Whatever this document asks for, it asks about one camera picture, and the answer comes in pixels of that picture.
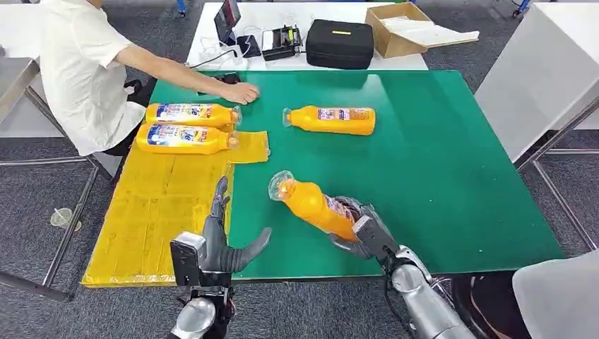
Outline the person's hand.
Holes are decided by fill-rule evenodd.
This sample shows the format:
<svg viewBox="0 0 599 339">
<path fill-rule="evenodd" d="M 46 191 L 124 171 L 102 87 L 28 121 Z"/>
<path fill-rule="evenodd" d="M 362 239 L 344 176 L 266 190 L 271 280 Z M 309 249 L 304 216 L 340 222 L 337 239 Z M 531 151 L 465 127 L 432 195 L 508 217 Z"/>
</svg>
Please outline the person's hand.
<svg viewBox="0 0 599 339">
<path fill-rule="evenodd" d="M 247 105 L 259 98 L 259 89 L 249 83 L 224 84 L 218 96 L 229 102 Z"/>
</svg>

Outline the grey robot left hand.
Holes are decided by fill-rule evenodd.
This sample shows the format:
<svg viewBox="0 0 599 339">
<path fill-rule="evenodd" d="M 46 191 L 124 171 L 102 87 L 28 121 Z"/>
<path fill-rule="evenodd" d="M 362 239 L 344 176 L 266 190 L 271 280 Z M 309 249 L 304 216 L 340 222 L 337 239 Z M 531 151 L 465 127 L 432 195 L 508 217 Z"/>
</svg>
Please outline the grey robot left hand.
<svg viewBox="0 0 599 339">
<path fill-rule="evenodd" d="M 272 229 L 265 227 L 260 235 L 248 246 L 235 249 L 228 245 L 225 234 L 225 210 L 230 200 L 226 196 L 228 179 L 221 177 L 215 187 L 210 213 L 205 219 L 202 237 L 206 241 L 206 255 L 200 261 L 203 271 L 238 273 L 243 271 L 270 242 Z"/>
</svg>

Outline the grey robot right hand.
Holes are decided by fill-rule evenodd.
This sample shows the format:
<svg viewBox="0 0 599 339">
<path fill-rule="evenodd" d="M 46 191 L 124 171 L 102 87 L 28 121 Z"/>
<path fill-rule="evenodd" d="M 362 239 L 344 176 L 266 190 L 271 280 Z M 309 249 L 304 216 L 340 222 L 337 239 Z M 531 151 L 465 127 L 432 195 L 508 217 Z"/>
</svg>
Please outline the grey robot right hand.
<svg viewBox="0 0 599 339">
<path fill-rule="evenodd" d="M 362 204 L 357 199 L 350 198 L 347 196 L 336 196 L 333 199 L 336 202 L 341 203 L 350 211 L 350 214 L 355 222 L 358 221 L 363 215 L 367 215 L 371 219 L 380 221 L 380 218 L 372 204 Z M 355 242 L 349 241 L 333 233 L 330 233 L 328 235 L 328 238 L 334 246 L 346 252 L 349 252 L 355 255 L 356 257 L 363 259 L 370 259 L 372 257 L 372 254 L 370 253 L 368 248 L 360 240 L 357 240 Z"/>
</svg>

